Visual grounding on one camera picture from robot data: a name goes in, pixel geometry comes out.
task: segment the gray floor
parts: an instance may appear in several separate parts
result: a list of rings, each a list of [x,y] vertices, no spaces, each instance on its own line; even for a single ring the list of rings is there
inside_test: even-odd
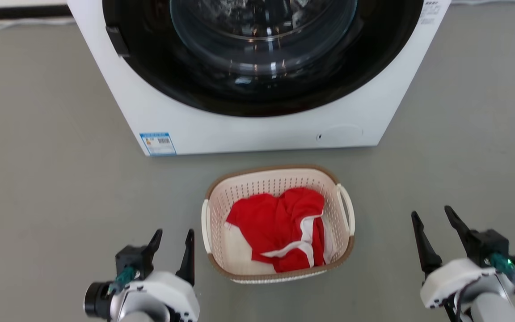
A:
[[[285,163],[337,174],[355,249],[312,279],[231,283],[204,254],[204,193],[220,175]],[[145,157],[76,26],[0,31],[0,321],[86,320],[88,284],[158,227],[155,267],[169,271],[196,229],[202,322],[447,321],[420,302],[409,220],[418,210],[445,261],[463,257],[445,204],[515,253],[515,5],[451,8],[380,145],[360,149]]]

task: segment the clothing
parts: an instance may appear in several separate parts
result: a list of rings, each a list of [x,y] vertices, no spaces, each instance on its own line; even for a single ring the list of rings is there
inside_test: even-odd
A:
[[[302,187],[277,198],[254,195],[234,203],[226,222],[240,229],[252,260],[271,263],[278,273],[321,266],[332,248],[321,219],[324,203],[319,192]]]

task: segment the laundry basket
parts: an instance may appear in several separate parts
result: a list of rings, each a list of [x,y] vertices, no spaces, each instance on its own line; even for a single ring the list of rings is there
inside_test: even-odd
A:
[[[251,247],[239,229],[225,224],[232,205],[256,194],[280,196],[284,191],[306,187],[325,198],[323,224],[335,252],[327,265],[276,273],[272,265],[251,260]],[[333,174],[317,165],[268,167],[233,173],[208,189],[202,205],[202,237],[208,258],[225,277],[242,284],[267,284],[304,279],[338,267],[349,257],[355,242],[355,214],[351,198]]]

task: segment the washing machine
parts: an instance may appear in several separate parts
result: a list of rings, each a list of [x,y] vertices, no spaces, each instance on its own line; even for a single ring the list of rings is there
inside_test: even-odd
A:
[[[149,156],[377,145],[450,0],[69,0]]]

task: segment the washing machine door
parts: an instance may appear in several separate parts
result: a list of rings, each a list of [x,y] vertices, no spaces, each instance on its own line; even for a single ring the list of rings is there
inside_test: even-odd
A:
[[[422,0],[103,0],[117,53],[163,94],[232,116],[333,102],[378,75]]]

